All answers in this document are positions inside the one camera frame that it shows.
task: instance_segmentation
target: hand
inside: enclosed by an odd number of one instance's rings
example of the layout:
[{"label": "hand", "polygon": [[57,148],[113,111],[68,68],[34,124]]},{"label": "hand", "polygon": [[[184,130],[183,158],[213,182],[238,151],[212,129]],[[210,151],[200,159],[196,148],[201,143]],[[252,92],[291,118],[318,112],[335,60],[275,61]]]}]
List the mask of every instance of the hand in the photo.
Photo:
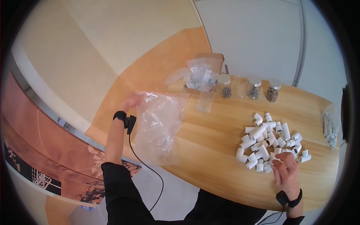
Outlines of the hand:
[{"label": "hand", "polygon": [[278,160],[273,160],[275,183],[286,193],[289,200],[293,201],[300,194],[300,184],[297,181],[299,166],[290,152],[276,154],[275,157],[285,163],[284,165]]},{"label": "hand", "polygon": [[129,108],[138,106],[144,100],[144,97],[145,97],[144,94],[141,95],[132,94],[128,96],[120,104],[119,111],[124,111],[127,113],[129,111]]}]

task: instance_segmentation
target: wooden table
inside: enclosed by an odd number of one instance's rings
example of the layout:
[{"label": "wooden table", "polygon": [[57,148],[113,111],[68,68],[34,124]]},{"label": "wooden table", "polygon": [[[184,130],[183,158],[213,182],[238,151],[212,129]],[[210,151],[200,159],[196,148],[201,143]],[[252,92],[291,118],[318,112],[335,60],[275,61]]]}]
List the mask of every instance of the wooden table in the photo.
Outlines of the wooden table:
[{"label": "wooden table", "polygon": [[[182,90],[183,83],[169,87]],[[290,134],[299,132],[302,150],[309,150],[310,161],[299,164],[304,210],[324,206],[332,194],[338,170],[339,147],[331,150],[325,140],[321,114],[329,101],[301,89],[283,85],[276,103],[265,99],[267,81],[262,81],[258,100],[216,95],[210,113],[198,111],[198,94],[191,94],[175,144],[179,165],[163,166],[179,178],[223,198],[267,210],[281,211],[275,195],[273,173],[249,170],[235,154],[245,127],[253,126],[253,116],[266,112],[274,121],[287,123]]]}]

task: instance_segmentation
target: black sleeve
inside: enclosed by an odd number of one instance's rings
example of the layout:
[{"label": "black sleeve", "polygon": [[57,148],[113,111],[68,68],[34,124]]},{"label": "black sleeve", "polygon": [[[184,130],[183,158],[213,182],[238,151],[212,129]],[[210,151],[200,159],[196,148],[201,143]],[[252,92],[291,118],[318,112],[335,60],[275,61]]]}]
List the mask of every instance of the black sleeve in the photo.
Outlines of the black sleeve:
[{"label": "black sleeve", "polygon": [[299,216],[296,218],[287,218],[283,223],[283,225],[299,225],[302,219],[304,219],[304,216]]},{"label": "black sleeve", "polygon": [[140,221],[154,221],[131,180],[129,170],[122,165],[110,162],[103,163],[101,169],[109,225],[121,224],[124,221],[132,221],[135,224]]}]

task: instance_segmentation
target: empty glass jar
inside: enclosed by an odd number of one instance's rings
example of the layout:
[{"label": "empty glass jar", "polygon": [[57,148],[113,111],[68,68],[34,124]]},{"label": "empty glass jar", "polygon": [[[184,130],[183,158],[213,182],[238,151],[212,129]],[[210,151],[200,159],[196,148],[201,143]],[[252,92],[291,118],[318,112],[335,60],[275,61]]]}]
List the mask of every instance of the empty glass jar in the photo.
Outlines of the empty glass jar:
[{"label": "empty glass jar", "polygon": [[250,99],[258,99],[261,90],[261,78],[258,76],[252,76],[248,78],[246,95]]},{"label": "empty glass jar", "polygon": [[269,102],[276,102],[276,100],[278,99],[280,88],[281,88],[281,82],[279,79],[277,78],[269,79],[269,87],[267,88],[265,95],[266,99]]}]

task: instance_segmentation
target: black shirt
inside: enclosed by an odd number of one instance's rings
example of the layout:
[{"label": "black shirt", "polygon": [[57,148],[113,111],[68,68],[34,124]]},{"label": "black shirt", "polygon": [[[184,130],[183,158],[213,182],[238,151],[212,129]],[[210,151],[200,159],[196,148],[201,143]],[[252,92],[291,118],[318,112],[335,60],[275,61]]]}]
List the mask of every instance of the black shirt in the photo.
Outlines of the black shirt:
[{"label": "black shirt", "polygon": [[[200,190],[194,209],[184,220],[155,221],[132,182],[129,170],[110,162],[102,164],[101,168],[110,225],[126,221],[131,224],[254,224],[266,212]],[[287,218],[283,225],[298,225],[303,218]]]}]

